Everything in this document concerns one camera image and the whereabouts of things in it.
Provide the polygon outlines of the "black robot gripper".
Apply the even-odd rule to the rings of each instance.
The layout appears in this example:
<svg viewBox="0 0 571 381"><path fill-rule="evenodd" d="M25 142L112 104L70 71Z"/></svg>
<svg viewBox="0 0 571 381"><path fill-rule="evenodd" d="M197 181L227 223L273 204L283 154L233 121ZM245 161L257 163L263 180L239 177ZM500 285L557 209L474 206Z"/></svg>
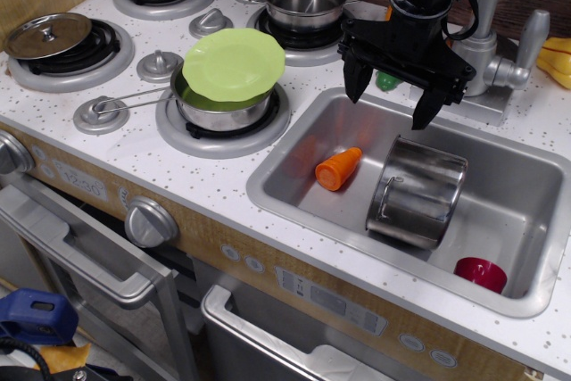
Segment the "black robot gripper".
<svg viewBox="0 0 571 381"><path fill-rule="evenodd" d="M455 54L446 40L463 40L476 24L462 32L448 30L450 6L430 14L409 0L390 0L388 21L346 19L338 52L344 60L345 93L355 104L367 88L372 71L380 70L424 89L412 115L412 130L423 130L454 96L465 94L476 69Z"/></svg>

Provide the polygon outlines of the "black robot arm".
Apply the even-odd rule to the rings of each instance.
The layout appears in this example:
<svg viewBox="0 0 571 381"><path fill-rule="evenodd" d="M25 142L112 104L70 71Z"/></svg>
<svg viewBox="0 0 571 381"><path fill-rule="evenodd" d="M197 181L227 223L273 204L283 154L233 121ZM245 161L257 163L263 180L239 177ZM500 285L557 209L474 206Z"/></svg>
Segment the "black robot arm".
<svg viewBox="0 0 571 381"><path fill-rule="evenodd" d="M343 21L345 93L357 102L374 70L423 90L412 116L426 128L445 105L458 104L476 68L447 43L473 36L480 20L477 0L389 0L387 21Z"/></svg>

